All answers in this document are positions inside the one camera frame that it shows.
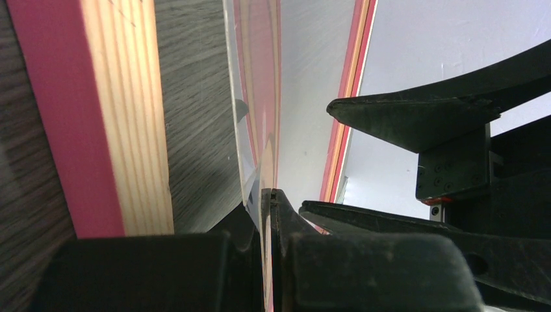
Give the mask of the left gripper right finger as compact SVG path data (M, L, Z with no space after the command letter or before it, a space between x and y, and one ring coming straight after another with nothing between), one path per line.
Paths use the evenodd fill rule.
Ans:
M432 234L323 235L270 191L271 311L483 311L459 248Z

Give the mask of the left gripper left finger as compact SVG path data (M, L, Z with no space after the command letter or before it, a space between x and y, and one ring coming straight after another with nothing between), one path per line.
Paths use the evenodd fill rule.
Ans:
M63 245L31 311L262 311L259 234L243 205L205 233Z

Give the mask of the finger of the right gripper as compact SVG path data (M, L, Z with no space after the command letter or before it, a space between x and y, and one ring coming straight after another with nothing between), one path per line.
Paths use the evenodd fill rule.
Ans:
M484 301L503 308L550 307L550 241L482 235L435 221L304 201L299 214L331 234L434 234L463 254Z
M550 42L470 73L369 96L334 99L338 122L414 153L476 130L550 92Z

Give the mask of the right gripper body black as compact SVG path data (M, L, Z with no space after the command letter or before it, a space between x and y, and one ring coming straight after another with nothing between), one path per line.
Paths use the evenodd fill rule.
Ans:
M550 238L550 117L491 137L489 126L420 153L415 197L460 230Z

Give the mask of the transparent acrylic sheet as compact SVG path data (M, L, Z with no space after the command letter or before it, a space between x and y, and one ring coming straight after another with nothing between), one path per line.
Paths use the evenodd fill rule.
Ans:
M242 201L259 232L261 311L274 308L270 196L292 207L326 189L352 29L367 1L224 1Z

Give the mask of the pink wooden picture frame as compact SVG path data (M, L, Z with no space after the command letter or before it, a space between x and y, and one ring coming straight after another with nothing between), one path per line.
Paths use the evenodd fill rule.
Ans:
M242 200L224 1L2 1L79 237L201 231Z

